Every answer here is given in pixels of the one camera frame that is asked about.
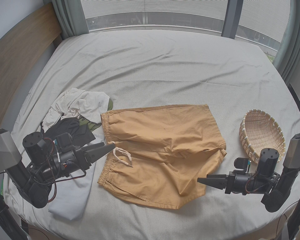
building exterior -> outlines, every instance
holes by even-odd
[[[90,32],[174,29],[221,35],[227,0],[81,0]],[[244,0],[237,40],[275,56],[290,0]]]

headboard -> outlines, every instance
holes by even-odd
[[[21,81],[46,48],[61,42],[52,3],[31,13],[0,39],[0,123]]]

gray-green curtain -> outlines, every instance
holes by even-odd
[[[273,65],[287,85],[299,78],[300,68],[300,0],[290,1],[287,28],[279,46]]]
[[[80,0],[43,0],[52,2],[62,29],[62,39],[89,33]]]

basket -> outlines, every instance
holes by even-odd
[[[240,126],[240,140],[247,155],[258,163],[260,152],[264,148],[274,148],[280,161],[285,153],[285,139],[278,123],[262,110],[248,111]]]

mattress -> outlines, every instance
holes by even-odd
[[[64,40],[28,94],[12,132],[23,162],[22,139],[36,131],[52,102],[75,87],[104,91],[114,109],[169,104],[208,104],[227,144],[215,174],[228,174],[246,157],[239,126],[250,109],[271,114],[287,145],[300,132],[300,113],[282,78],[258,46],[230,38],[168,30],[112,31]],[[276,166],[281,173],[282,162]],[[48,207],[23,200],[5,177],[8,206],[29,224],[66,239],[232,239],[265,226],[300,197],[300,178],[282,208],[269,213],[262,195],[206,194],[179,210],[124,202],[97,184],[104,161],[97,161],[91,192],[79,221],[60,219]]]

